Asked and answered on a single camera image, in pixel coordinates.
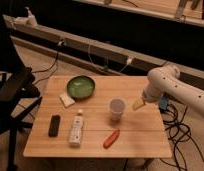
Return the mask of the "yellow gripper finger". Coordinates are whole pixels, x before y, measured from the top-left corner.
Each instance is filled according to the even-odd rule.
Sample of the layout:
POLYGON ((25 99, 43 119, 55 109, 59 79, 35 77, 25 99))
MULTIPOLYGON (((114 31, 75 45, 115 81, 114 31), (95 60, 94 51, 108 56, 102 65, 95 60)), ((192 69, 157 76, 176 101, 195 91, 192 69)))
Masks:
POLYGON ((134 111, 140 109, 141 107, 145 106, 146 105, 146 102, 143 100, 143 99, 137 99, 133 105, 132 105, 132 109, 134 111))

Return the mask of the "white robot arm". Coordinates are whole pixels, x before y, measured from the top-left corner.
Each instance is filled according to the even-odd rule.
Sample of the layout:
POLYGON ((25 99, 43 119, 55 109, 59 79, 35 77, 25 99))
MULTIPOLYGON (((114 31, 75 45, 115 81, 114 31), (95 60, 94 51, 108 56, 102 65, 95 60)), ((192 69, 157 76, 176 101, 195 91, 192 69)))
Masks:
POLYGON ((133 110, 155 103, 164 93, 171 95, 196 113, 204 114, 204 90, 179 80, 180 70, 175 65, 165 65, 151 69, 147 74, 148 85, 133 103, 133 110))

